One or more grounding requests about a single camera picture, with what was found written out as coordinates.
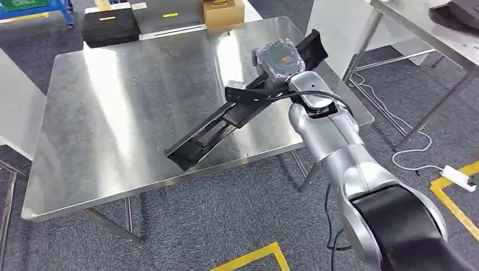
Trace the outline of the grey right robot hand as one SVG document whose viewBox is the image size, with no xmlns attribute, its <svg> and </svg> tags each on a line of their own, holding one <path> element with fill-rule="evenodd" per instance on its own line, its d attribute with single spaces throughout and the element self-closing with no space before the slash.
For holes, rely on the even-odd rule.
<svg viewBox="0 0 479 271">
<path fill-rule="evenodd" d="M 251 53 L 259 86 L 225 87 L 227 102 L 256 106 L 279 100 L 289 92 L 287 81 L 306 70 L 306 64 L 289 39 L 277 40 Z"/>
</svg>

